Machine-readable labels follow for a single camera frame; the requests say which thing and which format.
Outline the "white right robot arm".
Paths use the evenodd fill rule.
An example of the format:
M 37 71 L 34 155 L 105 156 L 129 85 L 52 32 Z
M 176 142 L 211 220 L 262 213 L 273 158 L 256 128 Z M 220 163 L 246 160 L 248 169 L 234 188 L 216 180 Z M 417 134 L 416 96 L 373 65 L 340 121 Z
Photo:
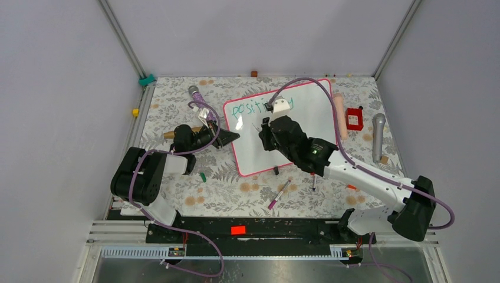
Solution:
M 425 239 L 437 202 L 429 178 L 394 176 L 349 157 L 336 144 L 307 137 L 288 116 L 264 118 L 259 138 L 264 150 L 279 151 L 303 172 L 353 185 L 384 203 L 385 213 L 347 210 L 338 227 L 344 242 L 352 243 L 361 235 L 388 229 L 411 241 Z

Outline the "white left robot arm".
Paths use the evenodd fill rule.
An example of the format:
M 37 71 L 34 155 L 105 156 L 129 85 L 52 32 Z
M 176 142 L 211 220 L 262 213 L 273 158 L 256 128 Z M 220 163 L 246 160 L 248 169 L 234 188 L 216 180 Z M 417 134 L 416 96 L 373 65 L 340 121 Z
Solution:
M 191 174 L 196 164 L 194 153 L 210 145 L 220 149 L 240 135 L 221 129 L 215 121 L 197 130 L 181 124 L 170 134 L 173 144 L 168 152 L 148 153 L 145 149 L 130 147 L 111 180 L 110 192 L 145 210 L 153 222 L 162 223 L 161 236 L 168 242 L 176 242 L 182 237 L 183 227 L 175 221 L 177 210 L 160 199 L 163 176 Z

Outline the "pink framed whiteboard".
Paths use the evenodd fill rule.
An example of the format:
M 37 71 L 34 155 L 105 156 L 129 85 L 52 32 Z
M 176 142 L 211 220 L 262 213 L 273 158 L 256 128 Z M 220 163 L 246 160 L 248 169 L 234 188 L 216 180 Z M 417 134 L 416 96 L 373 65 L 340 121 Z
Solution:
M 281 153 L 263 148 L 258 133 L 262 120 L 271 115 L 265 111 L 264 104 L 275 90 L 229 100 L 223 105 L 223 112 L 228 130 L 238 133 L 240 138 L 232 142 L 238 173 L 250 176 L 291 164 Z M 289 116 L 298 122 L 308 137 L 317 137 L 335 143 L 333 113 L 323 90 L 315 83 L 302 83 L 284 89 L 280 96 L 290 104 Z

